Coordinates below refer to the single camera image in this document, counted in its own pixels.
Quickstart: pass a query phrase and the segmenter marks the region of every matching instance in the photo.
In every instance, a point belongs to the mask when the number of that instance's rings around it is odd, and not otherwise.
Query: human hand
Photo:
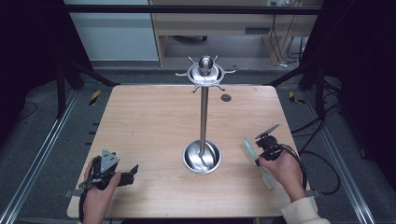
[[[88,179],[90,174],[90,164],[88,164],[87,170],[85,170],[84,178]],[[113,193],[120,183],[121,172],[116,172],[111,177],[110,182],[104,190],[100,190],[97,187],[91,187],[85,198],[84,202],[84,224],[100,224],[102,223],[107,213],[108,207],[110,206],[111,198]]]
[[[288,193],[291,202],[306,197],[303,175],[297,160],[283,150],[275,161],[259,157],[260,166],[267,168]]]

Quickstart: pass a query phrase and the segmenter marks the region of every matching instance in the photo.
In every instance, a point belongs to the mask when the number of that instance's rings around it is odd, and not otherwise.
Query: gray floor
[[[200,38],[177,36],[170,38],[166,49],[165,64],[160,67],[156,62],[133,62],[115,66],[114,63],[95,62],[97,72],[113,81],[129,84],[189,84],[184,77],[175,76],[175,72],[185,72],[191,66],[188,56],[195,61],[203,55],[219,55],[218,64],[229,70],[238,68],[235,74],[227,75],[224,84],[261,85],[286,74],[297,63],[290,63],[287,68],[271,65],[268,54],[259,37],[225,37],[210,36],[206,42]],[[40,167],[36,179],[31,180],[33,186],[27,189],[23,204],[17,206],[18,217],[15,223],[77,223],[66,215],[69,199],[64,197],[66,189],[73,189],[77,184],[83,162],[90,149],[97,129],[97,123],[103,115],[111,88],[82,75],[86,84],[81,91],[67,91],[70,97],[75,97],[75,103],[70,111],[65,125],[54,136],[53,146],[48,157]],[[276,88],[279,101],[285,111],[291,130],[304,126],[315,118],[310,104],[300,105],[289,100],[289,92],[293,91],[296,99],[307,102],[313,99],[311,91],[299,91],[297,83],[299,76],[288,80]],[[97,103],[89,105],[94,91],[101,94]],[[334,95],[329,95],[326,106],[337,103]],[[29,174],[30,166],[35,162],[35,156],[42,148],[56,116],[56,85],[50,82],[31,90],[26,97],[25,108],[11,136],[0,150],[0,211],[5,211],[9,202],[25,174]],[[350,183],[343,186],[333,195],[317,198],[319,214],[331,223],[396,223],[396,194],[382,176],[374,161],[361,158],[359,146],[338,109],[332,110],[326,118],[325,129],[318,133],[306,150],[313,151],[332,162],[332,147],[326,138],[326,131],[345,162],[358,193],[367,204],[369,214],[375,221],[361,220],[350,195]],[[304,130],[299,135],[311,134],[318,125]],[[308,136],[295,136],[297,148],[303,147]],[[321,160],[310,155],[302,155],[302,160],[308,170],[308,179],[313,188],[323,191],[335,187],[336,179],[332,170]],[[262,218],[262,223],[270,223],[270,218]]]

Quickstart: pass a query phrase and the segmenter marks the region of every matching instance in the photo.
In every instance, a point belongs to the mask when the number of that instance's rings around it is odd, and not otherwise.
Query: wooden tabletop
[[[189,171],[182,150],[200,138],[201,89],[186,86],[117,86],[92,143],[78,183],[91,158],[103,149],[120,157],[117,170],[139,164],[134,183],[116,189],[108,217],[273,217],[290,203],[276,183],[268,189],[243,138],[259,155],[255,136],[271,135],[295,148],[276,90],[270,86],[209,88],[206,139],[219,146],[222,161],[208,175]],[[232,100],[224,102],[221,95]],[[67,214],[78,217],[78,197]]]

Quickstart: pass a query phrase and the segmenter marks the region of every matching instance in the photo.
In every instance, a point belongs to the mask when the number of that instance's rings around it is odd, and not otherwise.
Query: round metal base
[[[213,142],[205,141],[205,153],[200,155],[201,140],[194,140],[183,149],[182,160],[186,167],[199,175],[210,174],[219,168],[221,163],[220,148]]]

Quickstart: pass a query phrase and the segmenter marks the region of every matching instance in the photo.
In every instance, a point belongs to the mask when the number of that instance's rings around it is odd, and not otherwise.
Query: white sleeve
[[[297,200],[281,212],[288,224],[330,224],[329,220],[318,216],[314,197]]]

